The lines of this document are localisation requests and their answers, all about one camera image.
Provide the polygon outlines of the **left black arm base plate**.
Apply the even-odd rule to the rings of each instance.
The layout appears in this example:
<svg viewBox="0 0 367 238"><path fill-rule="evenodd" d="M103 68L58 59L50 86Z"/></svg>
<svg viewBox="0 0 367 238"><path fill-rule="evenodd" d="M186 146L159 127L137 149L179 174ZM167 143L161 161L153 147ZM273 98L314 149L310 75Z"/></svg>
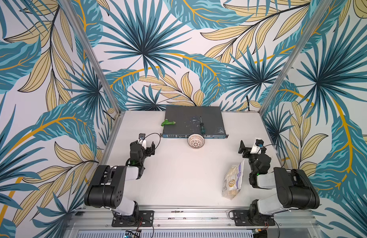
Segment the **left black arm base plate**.
<svg viewBox="0 0 367 238"><path fill-rule="evenodd" d="M132 227L152 227L154 221L153 210L135 211L130 216L114 214L112 227L132 228Z"/></svg>

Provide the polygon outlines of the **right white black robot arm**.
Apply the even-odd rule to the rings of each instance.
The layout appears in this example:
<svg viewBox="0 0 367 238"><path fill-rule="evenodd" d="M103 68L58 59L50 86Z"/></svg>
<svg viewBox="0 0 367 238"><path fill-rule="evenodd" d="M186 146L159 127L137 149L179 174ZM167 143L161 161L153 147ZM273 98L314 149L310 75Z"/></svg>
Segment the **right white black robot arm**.
<svg viewBox="0 0 367 238"><path fill-rule="evenodd" d="M258 189L275 189L276 193L265 199L255 199L248 210L233 211L236 226L268 228L275 225L275 214L317 209L320 205L320 197L303 170L281 166L269 172L271 157L266 150L261 139L257 139L252 147L240 143L238 153L248 159L251 168L250 185Z"/></svg>

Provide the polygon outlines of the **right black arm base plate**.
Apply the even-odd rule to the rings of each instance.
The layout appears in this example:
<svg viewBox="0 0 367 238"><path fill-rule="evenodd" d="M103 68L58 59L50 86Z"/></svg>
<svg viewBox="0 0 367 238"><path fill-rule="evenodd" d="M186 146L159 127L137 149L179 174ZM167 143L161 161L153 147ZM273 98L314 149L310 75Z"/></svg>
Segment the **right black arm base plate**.
<svg viewBox="0 0 367 238"><path fill-rule="evenodd" d="M275 226L273 216L262 215L260 213L250 214L249 210L231 210L229 218L234 221L237 227L271 227Z"/></svg>

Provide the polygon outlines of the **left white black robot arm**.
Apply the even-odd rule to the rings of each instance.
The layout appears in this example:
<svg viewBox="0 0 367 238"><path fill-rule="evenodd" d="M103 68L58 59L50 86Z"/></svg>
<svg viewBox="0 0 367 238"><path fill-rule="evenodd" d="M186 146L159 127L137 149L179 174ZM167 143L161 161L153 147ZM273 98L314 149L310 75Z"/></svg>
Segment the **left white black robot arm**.
<svg viewBox="0 0 367 238"><path fill-rule="evenodd" d="M114 226L138 226L147 220L143 217L148 212L141 212L138 203L124 195L125 183L142 177L145 159L154 155L155 150L155 143L148 147L139 139L130 144L130 158L124 166L98 166L84 195L84 204L112 211Z"/></svg>

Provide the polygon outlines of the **white patterned breakfast bowl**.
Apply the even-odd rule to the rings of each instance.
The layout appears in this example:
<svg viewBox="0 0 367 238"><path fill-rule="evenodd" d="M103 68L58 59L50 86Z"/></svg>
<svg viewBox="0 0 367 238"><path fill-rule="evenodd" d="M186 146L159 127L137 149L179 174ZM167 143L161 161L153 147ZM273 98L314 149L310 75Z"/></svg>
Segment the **white patterned breakfast bowl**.
<svg viewBox="0 0 367 238"><path fill-rule="evenodd" d="M192 134L187 139L188 145L191 148L199 149L205 145L205 139L200 134Z"/></svg>

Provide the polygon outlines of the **clear oats bag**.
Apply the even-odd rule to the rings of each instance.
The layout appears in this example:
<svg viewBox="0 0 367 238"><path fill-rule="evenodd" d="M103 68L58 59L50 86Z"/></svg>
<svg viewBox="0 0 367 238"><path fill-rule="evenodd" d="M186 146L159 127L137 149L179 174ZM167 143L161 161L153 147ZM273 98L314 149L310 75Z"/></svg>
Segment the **clear oats bag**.
<svg viewBox="0 0 367 238"><path fill-rule="evenodd" d="M241 190L244 174L245 160L238 165L230 167L226 175L224 176L222 186L222 196L229 200L232 200Z"/></svg>

